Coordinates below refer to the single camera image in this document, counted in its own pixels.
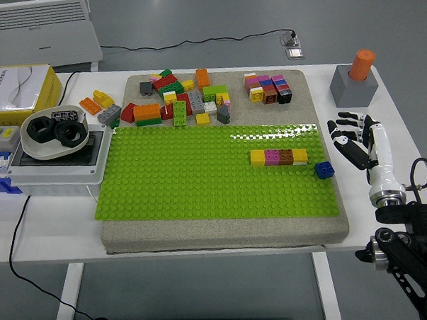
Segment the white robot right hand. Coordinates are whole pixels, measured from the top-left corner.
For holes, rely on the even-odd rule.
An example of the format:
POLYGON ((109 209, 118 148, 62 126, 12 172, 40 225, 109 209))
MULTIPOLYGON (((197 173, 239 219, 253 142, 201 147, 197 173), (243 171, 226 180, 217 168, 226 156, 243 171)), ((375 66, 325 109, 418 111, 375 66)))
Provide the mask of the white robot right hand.
POLYGON ((357 169, 367 172, 374 207, 403 205, 405 187, 396 180, 391 145, 384 125, 368 114, 340 112, 327 122, 334 146, 357 169))

